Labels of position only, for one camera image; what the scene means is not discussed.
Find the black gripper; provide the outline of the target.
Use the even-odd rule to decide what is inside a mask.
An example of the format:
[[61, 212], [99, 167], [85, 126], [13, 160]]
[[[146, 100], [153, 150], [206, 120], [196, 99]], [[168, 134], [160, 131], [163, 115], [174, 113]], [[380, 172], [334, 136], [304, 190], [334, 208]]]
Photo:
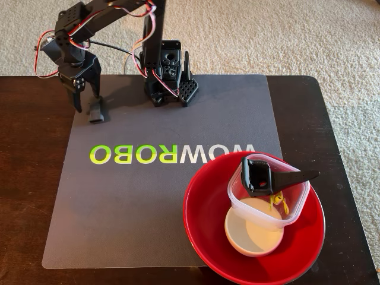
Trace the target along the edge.
[[82, 112], [80, 95], [84, 91], [86, 83], [91, 85], [94, 97], [99, 98], [102, 68], [96, 55], [86, 51], [81, 64], [64, 63], [59, 66], [58, 71], [69, 102], [78, 113]]

